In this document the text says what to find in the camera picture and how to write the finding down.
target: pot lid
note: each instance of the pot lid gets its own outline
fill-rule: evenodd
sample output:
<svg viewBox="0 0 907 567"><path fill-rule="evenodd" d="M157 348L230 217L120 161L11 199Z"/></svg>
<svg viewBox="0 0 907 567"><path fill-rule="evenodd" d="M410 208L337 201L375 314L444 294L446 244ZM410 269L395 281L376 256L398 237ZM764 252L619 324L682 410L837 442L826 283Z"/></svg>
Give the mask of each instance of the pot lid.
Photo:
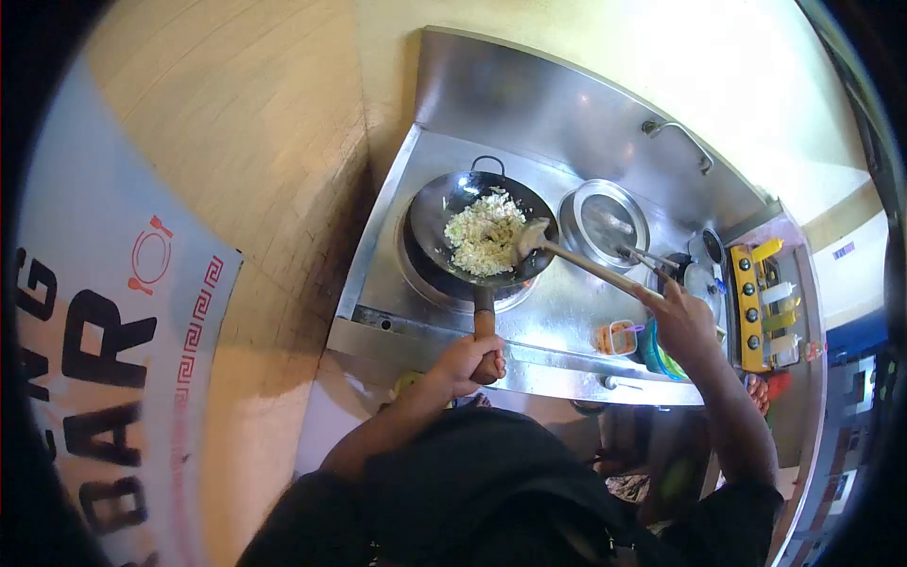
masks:
<svg viewBox="0 0 907 567"><path fill-rule="evenodd" d="M721 291L718 289L718 284L715 282L715 276L712 275L712 272L696 263L691 263L684 270L683 287L687 289L690 295L708 303L709 308L712 309L712 314L715 316L715 321L718 321L718 316L721 314L722 298Z"/></svg>

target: hand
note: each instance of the hand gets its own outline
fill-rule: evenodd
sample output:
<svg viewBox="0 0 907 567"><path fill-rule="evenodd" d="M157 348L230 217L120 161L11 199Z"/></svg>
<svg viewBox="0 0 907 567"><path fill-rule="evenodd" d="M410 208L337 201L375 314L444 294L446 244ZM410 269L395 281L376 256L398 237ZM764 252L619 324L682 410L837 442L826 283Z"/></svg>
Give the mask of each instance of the hand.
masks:
<svg viewBox="0 0 907 567"><path fill-rule="evenodd" d="M458 338L441 353L425 378L449 386L451 399L468 396L480 387L469 377L482 362L485 353L495 351L498 378L503 378L507 374L506 363L503 359L503 346L503 339L497 335L479 340L476 340L475 335Z"/></svg>
<svg viewBox="0 0 907 567"><path fill-rule="evenodd" d="M658 322L658 343L684 370L724 358L715 331L715 316L708 304L693 297L673 279L665 282L665 297L657 298L641 286L633 294Z"/></svg>

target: wok handle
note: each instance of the wok handle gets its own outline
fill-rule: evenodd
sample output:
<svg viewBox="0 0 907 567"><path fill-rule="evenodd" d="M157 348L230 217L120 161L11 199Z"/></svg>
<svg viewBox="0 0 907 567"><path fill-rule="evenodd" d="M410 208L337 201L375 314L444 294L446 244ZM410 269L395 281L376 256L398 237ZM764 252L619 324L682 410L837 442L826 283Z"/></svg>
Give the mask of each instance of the wok handle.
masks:
<svg viewBox="0 0 907 567"><path fill-rule="evenodd" d="M494 288L482 288L476 286L473 288L473 302L475 303L475 313L473 323L475 324L475 337L486 338L494 336ZM482 362L476 367L470 379L476 384L487 386L493 384L498 379L498 367L495 364L497 354L494 352L485 353Z"/></svg>
<svg viewBox="0 0 907 567"><path fill-rule="evenodd" d="M507 177L506 175L504 175L504 162L497 159L493 155L480 155L479 157L475 158L473 160L473 167L469 168L469 171L475 171L475 164L478 163L479 160L495 160L495 161L497 161L498 165L501 166L501 177Z"/></svg>

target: black letters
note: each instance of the black letters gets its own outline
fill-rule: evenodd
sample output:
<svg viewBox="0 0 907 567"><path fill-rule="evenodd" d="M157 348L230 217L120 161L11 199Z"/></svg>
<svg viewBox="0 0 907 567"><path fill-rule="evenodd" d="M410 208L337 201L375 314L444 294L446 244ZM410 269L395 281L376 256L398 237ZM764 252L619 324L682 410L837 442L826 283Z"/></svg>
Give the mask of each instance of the black letters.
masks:
<svg viewBox="0 0 907 567"><path fill-rule="evenodd" d="M25 250L18 249L15 252L16 276L19 270L25 266ZM56 276L44 264L32 258L32 266L28 270L28 288L32 291L38 289L38 282L47 287L47 294L44 296L44 303L25 293L21 288L15 290L15 304L24 309L26 313L34 315L42 321L48 321L54 314L54 302L56 301Z"/></svg>
<svg viewBox="0 0 907 567"><path fill-rule="evenodd" d="M122 498L129 495L135 497L135 508L124 511ZM94 503L104 500L111 501L109 507L111 512L101 519L94 510ZM145 494L136 476L121 478L113 484L85 483L79 488L79 504L82 505L88 525L98 534L116 532L131 525L139 525L148 519Z"/></svg>
<svg viewBox="0 0 907 567"><path fill-rule="evenodd" d="M47 392L47 388L43 386L38 386L33 384L31 380L39 376L44 376L47 374L47 358L42 357L41 355L32 352L27 348L22 348L20 350L20 359L22 363L22 372L25 376L25 392L30 397L33 397L36 400L41 400L42 402L49 402L51 400L50 394Z"/></svg>
<svg viewBox="0 0 907 567"><path fill-rule="evenodd" d="M54 442L54 432L50 429L44 430L44 441L47 442L47 452L51 454L51 460L56 458L56 443Z"/></svg>
<svg viewBox="0 0 907 567"><path fill-rule="evenodd" d="M100 356L82 351L85 323L103 329ZM90 289L83 289L75 294L66 313L63 375L110 386L145 387L147 369L141 365L121 362L116 356L127 348L152 340L157 324L158 319L151 317L123 325L120 322L120 310L115 303Z"/></svg>
<svg viewBox="0 0 907 567"><path fill-rule="evenodd" d="M108 463L139 466L141 451L126 444L126 426L137 421L139 402L66 417L63 419L66 450L73 455ZM113 433L113 443L94 439L105 431Z"/></svg>

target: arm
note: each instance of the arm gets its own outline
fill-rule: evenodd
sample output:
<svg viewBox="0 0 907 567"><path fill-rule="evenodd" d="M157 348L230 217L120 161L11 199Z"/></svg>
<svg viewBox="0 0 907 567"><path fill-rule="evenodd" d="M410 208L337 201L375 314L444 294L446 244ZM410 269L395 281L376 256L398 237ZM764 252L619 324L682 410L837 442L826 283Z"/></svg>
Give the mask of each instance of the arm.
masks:
<svg viewBox="0 0 907 567"><path fill-rule="evenodd" d="M659 344L702 395L725 478L729 484L753 481L774 486L778 474L775 440L721 352L711 309L673 280L665 284L665 292L662 299L640 287L635 289L636 297L658 322Z"/></svg>
<svg viewBox="0 0 907 567"><path fill-rule="evenodd" d="M340 440L325 457L319 470L330 471L348 481L362 477L366 459L393 451L416 438L455 397L479 389L469 379L482 356L497 351L498 377L505 374L500 337L476 340L467 335L454 341L418 382L404 390L397 400Z"/></svg>

